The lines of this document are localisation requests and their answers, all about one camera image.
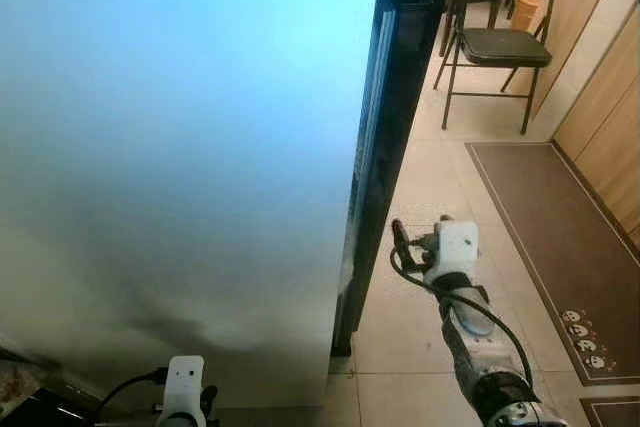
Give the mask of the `light brown box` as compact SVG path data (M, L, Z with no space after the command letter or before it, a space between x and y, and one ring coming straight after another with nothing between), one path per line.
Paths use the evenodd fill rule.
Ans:
M509 14L509 28L538 33L547 16L549 0L515 0Z

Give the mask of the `black glossy appliance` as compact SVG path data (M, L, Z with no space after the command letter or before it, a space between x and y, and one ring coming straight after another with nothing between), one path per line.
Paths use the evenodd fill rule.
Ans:
M0 346L0 427L93 427L86 404L58 373Z

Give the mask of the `black refrigerator side panel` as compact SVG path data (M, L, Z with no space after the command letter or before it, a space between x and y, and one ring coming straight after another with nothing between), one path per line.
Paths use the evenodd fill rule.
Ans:
M332 357L351 357L445 0L375 0Z

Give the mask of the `brown mat with cartoon faces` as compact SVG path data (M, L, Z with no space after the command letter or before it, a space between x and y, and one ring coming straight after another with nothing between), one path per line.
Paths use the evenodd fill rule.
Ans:
M552 143L466 145L585 385L640 381L640 263Z

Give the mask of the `plain brown floor mat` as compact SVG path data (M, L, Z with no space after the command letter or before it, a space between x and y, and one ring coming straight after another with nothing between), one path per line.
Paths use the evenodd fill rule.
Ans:
M589 427L640 427L640 399L582 398Z

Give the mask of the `wooden cabinet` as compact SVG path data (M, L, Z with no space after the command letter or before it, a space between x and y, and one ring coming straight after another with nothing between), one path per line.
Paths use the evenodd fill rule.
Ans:
M635 5L556 134L558 147L634 245L640 231L639 28Z

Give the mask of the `black folding chair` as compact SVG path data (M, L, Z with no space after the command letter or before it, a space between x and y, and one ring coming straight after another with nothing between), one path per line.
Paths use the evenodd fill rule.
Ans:
M538 87L540 71L550 65L552 53L547 48L549 19L545 17L535 31L517 28L499 28L497 15L500 0L451 0L445 11L451 15L449 29L444 40L445 58L438 69L438 76L448 72L449 81L445 89L442 110L442 127L448 129L452 101L463 94L454 88L458 69L462 66L479 69L508 69L509 78L520 69L531 71L529 92L526 99L522 125L518 133L525 134L532 117L532 97ZM547 0L552 10L554 0Z

